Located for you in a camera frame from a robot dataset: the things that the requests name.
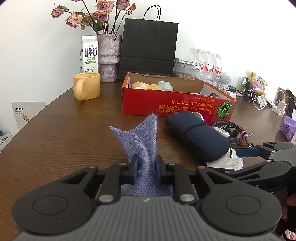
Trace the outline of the red fabric flower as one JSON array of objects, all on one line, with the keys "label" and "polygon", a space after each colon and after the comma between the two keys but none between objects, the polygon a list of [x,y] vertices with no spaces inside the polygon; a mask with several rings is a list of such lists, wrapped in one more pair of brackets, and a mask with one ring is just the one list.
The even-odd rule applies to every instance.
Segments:
[{"label": "red fabric flower", "polygon": [[216,122],[215,120],[212,119],[212,116],[210,114],[203,115],[203,118],[204,118],[204,122],[209,126],[213,126],[213,124]]}]

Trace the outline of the purple mottled vase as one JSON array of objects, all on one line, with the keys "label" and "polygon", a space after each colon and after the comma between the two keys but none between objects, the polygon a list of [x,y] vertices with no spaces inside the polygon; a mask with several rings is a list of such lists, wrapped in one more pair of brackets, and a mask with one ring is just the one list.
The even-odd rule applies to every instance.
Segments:
[{"label": "purple mottled vase", "polygon": [[98,71],[101,82],[118,80],[118,64],[121,56],[121,35],[97,35],[98,41]]}]

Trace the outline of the navy glasses case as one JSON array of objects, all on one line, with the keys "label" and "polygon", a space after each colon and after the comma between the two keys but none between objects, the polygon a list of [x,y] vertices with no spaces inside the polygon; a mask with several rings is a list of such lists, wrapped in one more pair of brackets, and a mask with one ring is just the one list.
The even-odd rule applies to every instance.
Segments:
[{"label": "navy glasses case", "polygon": [[168,115],[165,125],[201,161],[213,162],[230,149],[226,137],[190,111]]}]

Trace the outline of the white robot figurine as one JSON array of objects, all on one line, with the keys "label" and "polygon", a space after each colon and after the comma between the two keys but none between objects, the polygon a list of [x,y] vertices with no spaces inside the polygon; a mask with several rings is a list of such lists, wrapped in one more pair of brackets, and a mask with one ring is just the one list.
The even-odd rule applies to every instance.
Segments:
[{"label": "white robot figurine", "polygon": [[227,91],[231,83],[231,77],[229,75],[222,75],[218,81],[217,87],[220,90]]}]

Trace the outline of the clear jar of seeds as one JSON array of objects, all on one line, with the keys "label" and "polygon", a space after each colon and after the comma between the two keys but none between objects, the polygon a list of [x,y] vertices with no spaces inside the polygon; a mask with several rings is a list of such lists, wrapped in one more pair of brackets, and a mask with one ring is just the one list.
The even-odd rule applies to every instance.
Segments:
[{"label": "clear jar of seeds", "polygon": [[174,75],[178,78],[195,80],[197,78],[197,67],[191,64],[175,63]]}]

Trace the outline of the red cardboard box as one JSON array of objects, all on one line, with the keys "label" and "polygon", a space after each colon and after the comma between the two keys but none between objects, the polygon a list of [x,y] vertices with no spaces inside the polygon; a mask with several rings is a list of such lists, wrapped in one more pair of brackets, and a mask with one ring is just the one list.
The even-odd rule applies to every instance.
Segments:
[{"label": "red cardboard box", "polygon": [[[137,81],[145,84],[158,84],[167,81],[173,91],[136,89]],[[168,116],[181,111],[211,114],[213,120],[230,120],[236,99],[213,85],[200,80],[177,77],[142,75],[127,73],[122,85],[122,112],[124,115],[143,115],[151,113]]]}]

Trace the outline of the yellow ceramic mug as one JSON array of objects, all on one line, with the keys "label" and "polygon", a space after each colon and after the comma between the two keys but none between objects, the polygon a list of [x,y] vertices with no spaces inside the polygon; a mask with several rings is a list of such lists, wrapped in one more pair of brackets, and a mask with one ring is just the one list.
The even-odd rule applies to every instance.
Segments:
[{"label": "yellow ceramic mug", "polygon": [[73,76],[74,97],[78,101],[90,100],[100,96],[100,74],[79,73]]}]

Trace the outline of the pale green plush toy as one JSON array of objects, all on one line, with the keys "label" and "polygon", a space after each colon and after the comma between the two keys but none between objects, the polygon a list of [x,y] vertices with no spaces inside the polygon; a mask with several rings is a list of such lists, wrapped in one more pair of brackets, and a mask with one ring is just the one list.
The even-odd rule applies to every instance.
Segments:
[{"label": "pale green plush toy", "polygon": [[170,82],[168,82],[168,81],[160,80],[158,82],[158,86],[161,88],[161,90],[164,90],[164,91],[173,91],[174,90],[174,88],[171,86]]}]

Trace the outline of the yellow white plush toy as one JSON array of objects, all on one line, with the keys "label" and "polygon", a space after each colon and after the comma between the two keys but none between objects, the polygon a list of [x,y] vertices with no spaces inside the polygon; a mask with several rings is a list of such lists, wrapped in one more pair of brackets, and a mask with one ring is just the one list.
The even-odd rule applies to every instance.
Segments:
[{"label": "yellow white plush toy", "polygon": [[157,84],[146,84],[141,81],[136,81],[133,85],[132,88],[134,89],[145,89],[145,90],[162,90],[160,86]]}]

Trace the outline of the black paper bag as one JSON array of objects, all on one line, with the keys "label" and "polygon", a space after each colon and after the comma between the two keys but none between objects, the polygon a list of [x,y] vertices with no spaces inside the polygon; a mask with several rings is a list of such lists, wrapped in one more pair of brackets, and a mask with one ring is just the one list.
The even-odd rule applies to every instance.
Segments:
[{"label": "black paper bag", "polygon": [[155,20],[126,19],[121,42],[119,82],[129,72],[172,76],[177,44],[178,23],[160,20],[161,7]]}]

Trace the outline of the blue white booklet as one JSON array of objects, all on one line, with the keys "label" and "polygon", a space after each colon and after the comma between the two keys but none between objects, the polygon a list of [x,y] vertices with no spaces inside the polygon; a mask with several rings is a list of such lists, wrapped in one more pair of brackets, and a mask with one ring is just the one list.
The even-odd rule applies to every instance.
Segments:
[{"label": "blue white booklet", "polygon": [[3,149],[12,140],[12,138],[13,138],[13,136],[11,135],[10,131],[8,131],[6,133],[4,133],[3,131],[0,131],[0,152],[3,151]]}]

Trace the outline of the water bottle left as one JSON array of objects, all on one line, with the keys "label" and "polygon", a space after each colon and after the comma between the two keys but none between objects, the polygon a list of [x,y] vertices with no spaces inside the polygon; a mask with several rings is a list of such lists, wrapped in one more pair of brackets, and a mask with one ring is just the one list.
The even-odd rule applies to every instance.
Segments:
[{"label": "water bottle left", "polygon": [[204,68],[206,63],[206,54],[201,49],[197,49],[196,52],[196,62],[197,62],[197,78],[204,79]]}]

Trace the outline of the purple woven pouch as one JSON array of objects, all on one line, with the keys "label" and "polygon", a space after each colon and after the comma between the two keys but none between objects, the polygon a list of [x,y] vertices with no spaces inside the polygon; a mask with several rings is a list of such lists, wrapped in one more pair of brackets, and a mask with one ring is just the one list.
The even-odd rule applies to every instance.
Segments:
[{"label": "purple woven pouch", "polygon": [[157,155],[157,117],[150,114],[136,128],[123,131],[109,127],[125,150],[129,160],[139,156],[138,177],[135,184],[123,185],[123,192],[129,196],[171,196],[171,185],[157,182],[154,158]]}]

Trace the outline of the yellow snack packet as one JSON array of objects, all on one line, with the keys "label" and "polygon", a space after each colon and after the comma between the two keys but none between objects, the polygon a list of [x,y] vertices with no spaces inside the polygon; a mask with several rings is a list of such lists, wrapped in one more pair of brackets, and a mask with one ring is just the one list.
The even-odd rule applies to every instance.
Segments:
[{"label": "yellow snack packet", "polygon": [[265,87],[268,83],[254,72],[251,73],[251,89],[258,95],[265,95]]}]

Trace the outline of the dried pink roses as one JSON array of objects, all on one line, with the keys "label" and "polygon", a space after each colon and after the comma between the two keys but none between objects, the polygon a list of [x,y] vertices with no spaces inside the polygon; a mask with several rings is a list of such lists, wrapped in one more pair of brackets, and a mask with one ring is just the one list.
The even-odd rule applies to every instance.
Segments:
[{"label": "dried pink roses", "polygon": [[117,34],[126,16],[130,16],[137,8],[131,1],[96,1],[95,12],[90,12],[85,1],[81,11],[70,11],[66,6],[55,5],[51,17],[56,19],[68,14],[65,23],[72,28],[84,30],[90,27],[97,35]]}]

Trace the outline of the crumpled white tissue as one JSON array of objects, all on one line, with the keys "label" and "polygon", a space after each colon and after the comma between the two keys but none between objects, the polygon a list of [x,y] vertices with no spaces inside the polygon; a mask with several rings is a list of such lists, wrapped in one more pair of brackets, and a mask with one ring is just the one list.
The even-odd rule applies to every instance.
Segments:
[{"label": "crumpled white tissue", "polygon": [[207,167],[210,168],[222,168],[222,169],[233,169],[235,171],[243,168],[243,159],[238,157],[236,151],[231,148],[221,158],[206,163]]}]

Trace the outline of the water bottle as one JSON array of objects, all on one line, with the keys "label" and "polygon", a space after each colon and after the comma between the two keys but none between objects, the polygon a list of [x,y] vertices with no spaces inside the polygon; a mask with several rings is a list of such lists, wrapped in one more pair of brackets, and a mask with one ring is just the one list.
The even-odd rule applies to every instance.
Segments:
[{"label": "water bottle", "polygon": [[197,62],[197,78],[204,79],[204,68],[206,63],[206,54],[201,49],[197,49],[196,52],[196,62]]},{"label": "water bottle", "polygon": [[213,62],[214,66],[211,81],[214,86],[217,86],[222,73],[221,56],[219,54],[216,54]]},{"label": "water bottle", "polygon": [[215,61],[215,55],[212,54],[210,51],[207,51],[204,59],[204,73],[203,73],[203,77],[205,80],[211,80],[212,78],[212,74],[214,70],[214,61]]}]

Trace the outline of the water bottle middle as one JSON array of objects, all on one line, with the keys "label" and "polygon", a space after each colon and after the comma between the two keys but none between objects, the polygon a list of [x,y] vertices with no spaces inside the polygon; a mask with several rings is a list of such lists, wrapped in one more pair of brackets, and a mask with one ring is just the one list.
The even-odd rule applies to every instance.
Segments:
[{"label": "water bottle middle", "polygon": [[207,51],[204,59],[204,73],[203,73],[203,77],[205,80],[211,80],[212,78],[212,74],[214,70],[214,61],[215,61],[215,55],[212,54],[210,51]]}]

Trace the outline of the white milk carton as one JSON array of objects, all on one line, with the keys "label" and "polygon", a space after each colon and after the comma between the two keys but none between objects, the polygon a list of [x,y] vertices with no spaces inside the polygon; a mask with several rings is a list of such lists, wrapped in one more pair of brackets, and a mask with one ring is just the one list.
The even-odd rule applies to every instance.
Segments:
[{"label": "white milk carton", "polygon": [[79,50],[80,72],[98,72],[98,41],[96,36],[82,36]]}]

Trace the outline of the water bottle right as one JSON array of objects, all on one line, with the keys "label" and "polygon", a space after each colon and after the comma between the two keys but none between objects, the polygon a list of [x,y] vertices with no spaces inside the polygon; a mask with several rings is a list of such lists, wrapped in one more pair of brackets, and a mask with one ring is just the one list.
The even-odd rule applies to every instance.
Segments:
[{"label": "water bottle right", "polygon": [[216,54],[213,62],[214,66],[211,81],[214,86],[217,86],[222,73],[221,56],[219,54]]}]

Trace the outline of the purple tissue pack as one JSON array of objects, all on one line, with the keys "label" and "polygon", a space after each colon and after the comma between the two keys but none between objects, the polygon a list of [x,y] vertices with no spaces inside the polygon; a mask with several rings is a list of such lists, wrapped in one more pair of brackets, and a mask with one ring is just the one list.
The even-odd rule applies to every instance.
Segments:
[{"label": "purple tissue pack", "polygon": [[296,132],[295,120],[293,120],[289,116],[284,116],[282,123],[280,124],[280,130],[288,142],[295,141],[295,132]]}]

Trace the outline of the white card leaflet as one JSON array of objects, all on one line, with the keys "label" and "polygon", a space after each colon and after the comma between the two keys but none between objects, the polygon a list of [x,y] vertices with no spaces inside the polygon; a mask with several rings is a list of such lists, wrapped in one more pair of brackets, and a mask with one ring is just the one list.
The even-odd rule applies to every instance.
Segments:
[{"label": "white card leaflet", "polygon": [[44,101],[13,102],[11,105],[19,130],[46,107]]}]

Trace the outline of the flat box on jar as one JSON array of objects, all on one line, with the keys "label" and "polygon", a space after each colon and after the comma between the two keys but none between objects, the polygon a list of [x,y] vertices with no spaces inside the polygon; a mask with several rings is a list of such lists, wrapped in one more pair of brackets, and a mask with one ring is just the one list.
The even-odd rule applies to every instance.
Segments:
[{"label": "flat box on jar", "polygon": [[188,65],[198,65],[197,61],[194,60],[187,60],[187,59],[183,59],[183,58],[175,58],[175,62],[176,63],[180,63],[180,64],[188,64]]}]

